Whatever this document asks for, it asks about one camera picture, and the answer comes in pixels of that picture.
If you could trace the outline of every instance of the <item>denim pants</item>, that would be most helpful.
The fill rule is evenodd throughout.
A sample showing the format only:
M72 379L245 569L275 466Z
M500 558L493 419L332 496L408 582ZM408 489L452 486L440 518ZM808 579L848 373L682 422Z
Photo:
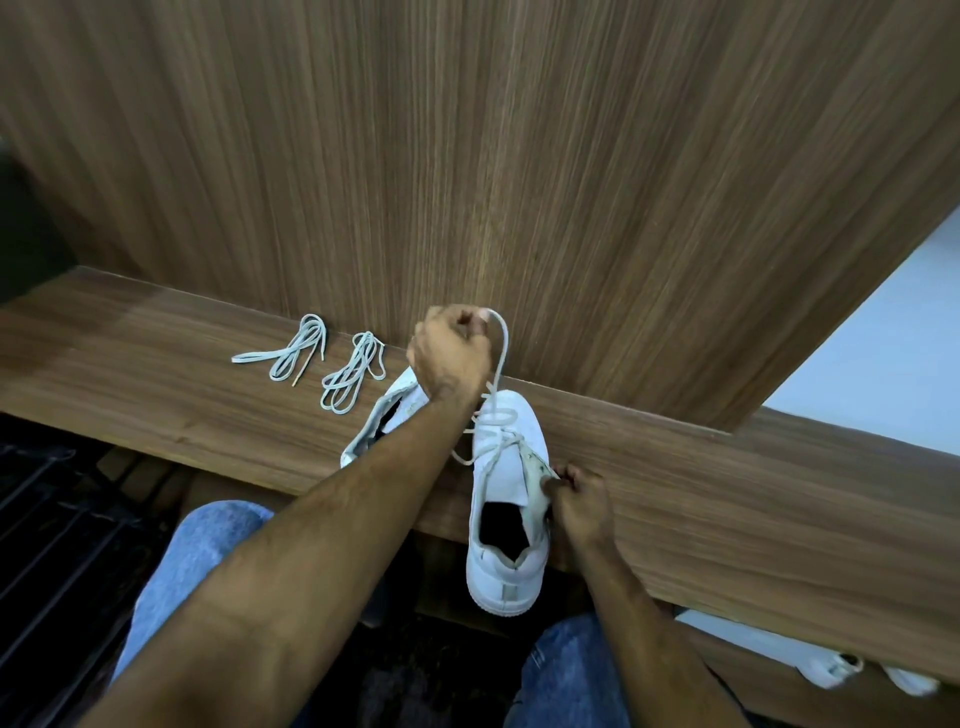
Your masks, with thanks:
M174 533L133 611L114 679L217 564L273 513L243 500L198 508ZM527 658L508 728L629 726L613 657L595 615L546 630Z

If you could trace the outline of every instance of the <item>wooden wall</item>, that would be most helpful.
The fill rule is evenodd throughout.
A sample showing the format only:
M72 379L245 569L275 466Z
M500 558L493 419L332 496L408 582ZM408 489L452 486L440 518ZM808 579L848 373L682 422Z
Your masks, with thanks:
M84 263L739 424L960 202L951 0L4 0Z

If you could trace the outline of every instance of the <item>person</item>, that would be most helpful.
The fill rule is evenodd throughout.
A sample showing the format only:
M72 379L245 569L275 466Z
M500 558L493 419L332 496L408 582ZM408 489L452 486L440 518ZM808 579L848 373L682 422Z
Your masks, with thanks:
M480 399L491 372L483 314L466 305L428 311L407 358L429 403L346 468L275 516L223 501L183 521L84 728L295 720ZM603 479L575 465L555 470L561 478L543 488L596 617L543 634L507 725L747 725L618 553Z

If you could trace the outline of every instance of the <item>bundled shoelace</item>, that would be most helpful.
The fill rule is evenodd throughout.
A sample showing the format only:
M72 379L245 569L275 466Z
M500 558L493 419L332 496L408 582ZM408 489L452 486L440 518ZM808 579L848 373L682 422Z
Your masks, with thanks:
M273 381L283 381L293 373L297 367L297 359L300 358L300 352L309 349L306 361L297 372L294 383L291 386L297 386L303 371L306 369L310 359L313 358L317 347L320 347L320 359L324 360L326 352L326 325L320 316L314 313L306 314L300 319L300 328L297 334L290 340L283 349L277 349L273 352L248 352L238 353L230 359L234 364L249 364L254 361L267 361L276 359L274 365L270 368L270 379ZM357 395L360 394L360 385L363 384L363 377L366 372L370 373L374 379L383 379L387 376L387 370L383 365L383 353L385 346L370 331L363 331L353 335L353 354L350 361L341 369L328 374L323 379L324 394L320 397L320 407L330 410L335 415L346 415L357 401ZM378 359L380 365L380 374L375 374L372 369L374 359ZM349 398L346 406L341 406Z
M500 378L503 375L503 365L507 361L507 349L510 347L510 331L507 329L507 322L504 321L503 316L494 311L492 308L488 308L487 311L499 322L500 328L503 329L503 350L500 352L500 359L496 363L496 371L493 373L493 382L487 382L488 391L485 392L480 398L484 402L489 403L489 407L486 412L482 412L483 405L481 408L473 413L473 416L470 418L473 421L473 427L469 427L464 430L465 435L475 435L478 427L509 427L516 422L518 417L516 410L512 407L499 407L496 404L496 392L500 386ZM517 445L524 440L523 435L518 432L513 432L508 429L501 430L500 440L486 448L483 448L479 452L475 453L473 457L469 460L465 460L460 457L455 451L451 454L453 459L456 460L461 465L473 465L477 458L482 457L490 452L496 452L494 461L499 458L500 453L510 445ZM556 473L551 469L550 472L554 477L558 477Z

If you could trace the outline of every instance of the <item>jeans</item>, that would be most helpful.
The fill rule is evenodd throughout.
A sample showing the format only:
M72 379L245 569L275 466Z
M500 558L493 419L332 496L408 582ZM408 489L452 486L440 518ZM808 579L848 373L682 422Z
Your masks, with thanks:
M136 600L114 679L204 577L272 515L254 503L222 500L183 520ZM543 633L523 666L505 725L630 725L613 657L595 615L565 619Z

